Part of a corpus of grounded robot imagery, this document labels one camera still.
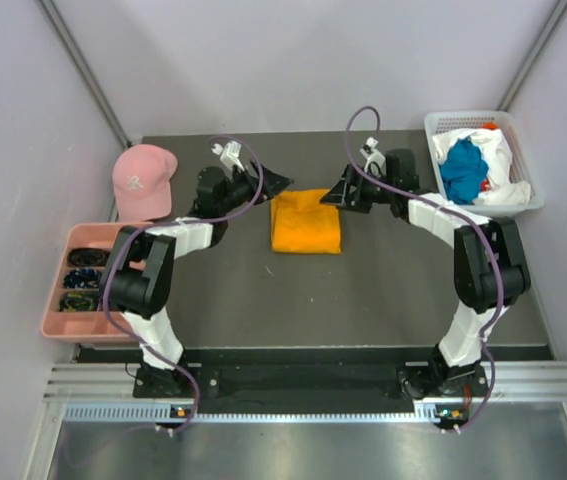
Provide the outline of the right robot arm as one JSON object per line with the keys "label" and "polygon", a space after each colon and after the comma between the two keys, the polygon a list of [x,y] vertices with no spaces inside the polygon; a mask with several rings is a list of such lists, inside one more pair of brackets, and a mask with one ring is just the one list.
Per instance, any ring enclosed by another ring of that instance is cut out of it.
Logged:
{"label": "right robot arm", "polygon": [[494,324],[531,286],[516,222],[467,212],[420,186],[414,153],[361,150],[366,164],[349,164],[321,203],[369,213],[375,204],[422,228],[453,251],[453,284],[459,299],[447,333],[434,346],[426,367],[403,367],[398,379],[414,399],[455,394],[481,375],[487,339]]}

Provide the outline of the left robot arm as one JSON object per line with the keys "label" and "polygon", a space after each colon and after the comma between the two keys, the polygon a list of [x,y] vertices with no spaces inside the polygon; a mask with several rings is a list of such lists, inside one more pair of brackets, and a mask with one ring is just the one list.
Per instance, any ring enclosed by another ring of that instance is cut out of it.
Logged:
{"label": "left robot arm", "polygon": [[115,237],[99,293],[112,325],[139,342],[155,384],[168,396],[189,387],[190,374],[178,363],[184,347],[167,312],[175,260],[217,245],[231,218],[274,199],[293,180],[251,162],[257,174],[235,167],[200,171],[196,197],[186,217],[159,226],[124,225]]}

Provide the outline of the orange t shirt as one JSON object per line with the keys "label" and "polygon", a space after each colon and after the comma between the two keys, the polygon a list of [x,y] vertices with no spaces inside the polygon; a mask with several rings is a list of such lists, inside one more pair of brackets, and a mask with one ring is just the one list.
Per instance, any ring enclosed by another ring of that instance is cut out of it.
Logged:
{"label": "orange t shirt", "polygon": [[340,254],[339,211],[320,200],[328,189],[285,191],[270,205],[271,247],[277,253]]}

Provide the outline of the pink baseball cap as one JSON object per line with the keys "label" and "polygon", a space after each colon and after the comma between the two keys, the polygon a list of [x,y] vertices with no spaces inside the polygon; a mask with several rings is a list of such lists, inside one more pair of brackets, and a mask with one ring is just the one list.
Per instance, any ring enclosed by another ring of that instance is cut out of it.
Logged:
{"label": "pink baseball cap", "polygon": [[177,166],[173,153],[155,145],[138,144],[125,150],[112,173],[119,220],[144,222],[168,216]]}

